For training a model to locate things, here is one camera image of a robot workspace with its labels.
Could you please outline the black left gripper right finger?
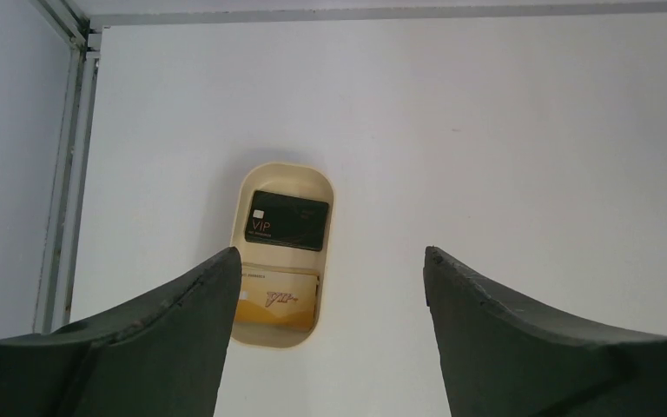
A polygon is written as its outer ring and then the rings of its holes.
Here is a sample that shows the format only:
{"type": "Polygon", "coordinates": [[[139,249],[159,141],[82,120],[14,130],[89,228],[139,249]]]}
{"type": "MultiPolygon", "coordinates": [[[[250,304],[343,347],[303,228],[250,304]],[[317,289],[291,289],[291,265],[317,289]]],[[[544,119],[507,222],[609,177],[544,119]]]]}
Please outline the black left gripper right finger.
{"type": "Polygon", "coordinates": [[[425,251],[454,416],[667,416],[667,336],[566,313],[425,251]]]}

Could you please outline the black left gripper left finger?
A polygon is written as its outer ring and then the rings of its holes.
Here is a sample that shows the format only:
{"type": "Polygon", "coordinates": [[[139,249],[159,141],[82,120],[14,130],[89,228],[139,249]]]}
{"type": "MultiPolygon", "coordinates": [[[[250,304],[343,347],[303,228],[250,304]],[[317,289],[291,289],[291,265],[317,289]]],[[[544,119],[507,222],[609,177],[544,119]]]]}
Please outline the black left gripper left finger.
{"type": "Polygon", "coordinates": [[[50,334],[0,340],[0,416],[210,416],[241,287],[225,248],[50,334]]]}

